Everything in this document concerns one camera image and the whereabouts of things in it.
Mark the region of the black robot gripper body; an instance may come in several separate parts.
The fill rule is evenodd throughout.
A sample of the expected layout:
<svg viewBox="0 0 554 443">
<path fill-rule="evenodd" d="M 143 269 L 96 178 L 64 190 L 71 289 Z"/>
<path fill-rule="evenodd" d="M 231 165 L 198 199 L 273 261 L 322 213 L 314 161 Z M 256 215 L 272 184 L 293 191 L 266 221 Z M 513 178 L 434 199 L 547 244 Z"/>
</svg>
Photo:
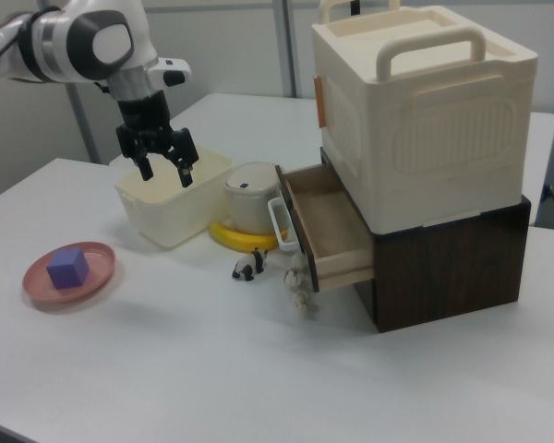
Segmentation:
<svg viewBox="0 0 554 443">
<path fill-rule="evenodd" d="M 122 155 L 132 160 L 148 153 L 162 154 L 169 160 L 182 160 L 177 137 L 170 126 L 170 112 L 162 91 L 135 101 L 119 101 L 123 124 L 116 129 Z"/>
</svg>

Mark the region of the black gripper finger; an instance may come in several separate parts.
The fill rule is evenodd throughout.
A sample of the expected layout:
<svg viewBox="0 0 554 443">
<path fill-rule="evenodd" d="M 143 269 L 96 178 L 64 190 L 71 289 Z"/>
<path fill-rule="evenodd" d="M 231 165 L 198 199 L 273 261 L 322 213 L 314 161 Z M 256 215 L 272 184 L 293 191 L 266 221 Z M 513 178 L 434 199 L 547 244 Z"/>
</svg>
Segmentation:
<svg viewBox="0 0 554 443">
<path fill-rule="evenodd" d="M 138 139 L 131 141 L 129 143 L 128 154 L 134 164 L 138 167 L 142 179 L 144 181 L 149 181 L 153 177 L 153 171 L 148 159 L 148 151 L 144 147 L 143 143 Z"/>
<path fill-rule="evenodd" d="M 191 186 L 193 184 L 191 173 L 194 163 L 199 160 L 199 154 L 186 127 L 170 134 L 166 158 L 176 167 L 182 187 Z"/>
</svg>

